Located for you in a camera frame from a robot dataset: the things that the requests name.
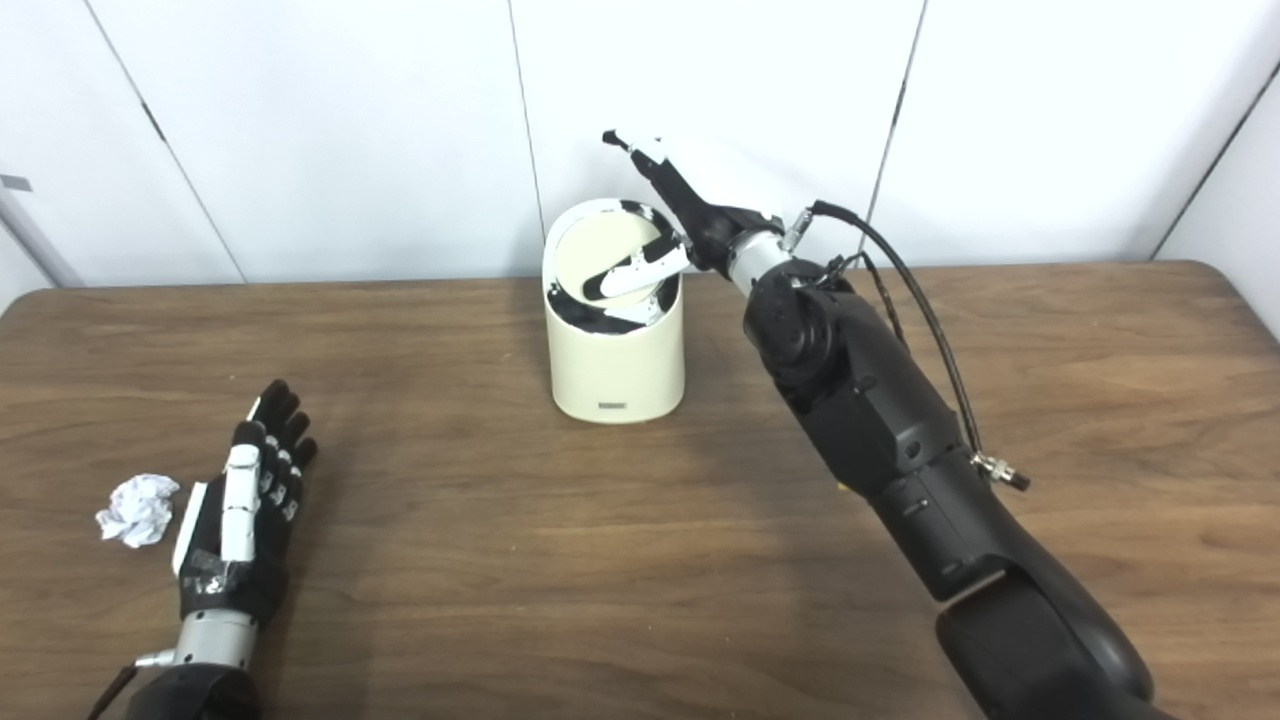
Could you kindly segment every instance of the wood grain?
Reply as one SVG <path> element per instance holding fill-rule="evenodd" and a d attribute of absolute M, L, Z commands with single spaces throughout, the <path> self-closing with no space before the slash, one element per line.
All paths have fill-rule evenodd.
<path fill-rule="evenodd" d="M 920 279 L 988 447 L 1036 478 L 1005 501 L 1129 632 L 1160 705 L 1275 717 L 1275 341 L 1196 264 Z M 728 284 L 690 279 L 685 401 L 625 428 L 556 410 L 536 288 L 20 300 L 0 320 L 0 717 L 78 716 L 173 642 L 173 532 L 128 551 L 92 514 L 134 473 L 207 478 L 274 377 L 321 455 L 255 657 L 273 717 L 979 716 L 937 607 L 774 397 Z"/>

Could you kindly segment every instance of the white wall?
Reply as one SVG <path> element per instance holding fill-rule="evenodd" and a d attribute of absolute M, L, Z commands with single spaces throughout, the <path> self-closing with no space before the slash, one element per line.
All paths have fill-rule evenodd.
<path fill-rule="evenodd" d="M 64 286 L 239 282 L 77 0 L 0 0 L 0 218 Z"/>
<path fill-rule="evenodd" d="M 1274 0 L 931 3 L 873 220 L 915 263 L 1146 259 L 1277 38 Z"/>
<path fill-rule="evenodd" d="M 504 0 L 92 0 L 250 281 L 531 274 Z"/>
<path fill-rule="evenodd" d="M 9 229 L 0 224 L 0 315 L 18 297 L 45 287 L 49 287 L 45 274 L 9 234 Z"/>
<path fill-rule="evenodd" d="M 658 202 L 600 132 L 727 141 L 771 178 L 778 210 L 815 197 L 865 211 L 919 1 L 513 0 L 548 225 L 593 197 Z M 814 225 L 803 250 L 849 252 Z"/>
<path fill-rule="evenodd" d="M 1280 338 L 1280 82 L 1258 101 L 1157 259 L 1221 270 Z"/>
<path fill-rule="evenodd" d="M 35 190 L 0 217 L 65 284 L 531 274 L 570 205 L 655 200 L 613 126 L 721 136 L 787 211 L 865 211 L 922 8 L 90 4 L 169 146 L 88 5 L 0 0 L 0 173 Z M 1143 258 L 1277 37 L 1276 0 L 934 0 L 872 219 L 915 263 Z"/>

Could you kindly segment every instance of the cylindrical bin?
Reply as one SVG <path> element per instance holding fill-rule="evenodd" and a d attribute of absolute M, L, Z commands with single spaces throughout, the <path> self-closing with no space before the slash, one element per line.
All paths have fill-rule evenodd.
<path fill-rule="evenodd" d="M 680 275 L 621 297 L 590 301 L 582 283 L 673 234 L 653 208 L 589 200 L 552 225 L 543 250 L 543 305 L 552 396 L 589 423 L 660 418 L 685 395 L 685 318 Z"/>

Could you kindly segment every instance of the crumpled paper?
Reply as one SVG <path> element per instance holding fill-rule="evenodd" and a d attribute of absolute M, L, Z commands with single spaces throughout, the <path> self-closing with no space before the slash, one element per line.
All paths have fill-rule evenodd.
<path fill-rule="evenodd" d="M 173 519 L 169 496 L 180 486 L 164 475 L 134 475 L 111 491 L 111 506 L 93 518 L 102 528 L 102 539 L 120 538 L 138 548 L 152 544 L 164 536 Z"/>

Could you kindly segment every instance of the robotic arm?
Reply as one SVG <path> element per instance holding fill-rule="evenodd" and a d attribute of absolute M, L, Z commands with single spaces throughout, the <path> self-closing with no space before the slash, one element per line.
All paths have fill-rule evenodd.
<path fill-rule="evenodd" d="M 129 720 L 256 720 L 248 662 L 284 601 L 284 555 L 316 455 L 298 396 L 275 380 L 236 425 L 223 471 L 197 483 L 178 530 L 173 570 L 182 629 L 170 650 L 125 666 L 90 712 L 97 717 L 142 667 L 164 670 L 131 700 Z"/>
<path fill-rule="evenodd" d="M 950 407 L 836 264 L 791 252 L 814 215 L 870 228 L 819 201 L 785 232 L 772 214 L 696 187 L 660 140 L 611 131 L 604 142 L 626 149 L 676 214 L 692 263 L 746 296 L 746 336 L 814 448 L 870 503 L 929 594 L 950 603 L 938 642 L 987 716 L 1170 720 L 1149 705 L 1151 674 L 1120 628 L 996 497 L 995 482 L 1025 487 L 1025 478 L 965 443 Z M 634 290 L 631 278 L 653 282 L 644 260 L 623 260 L 586 287 L 612 296 Z"/>

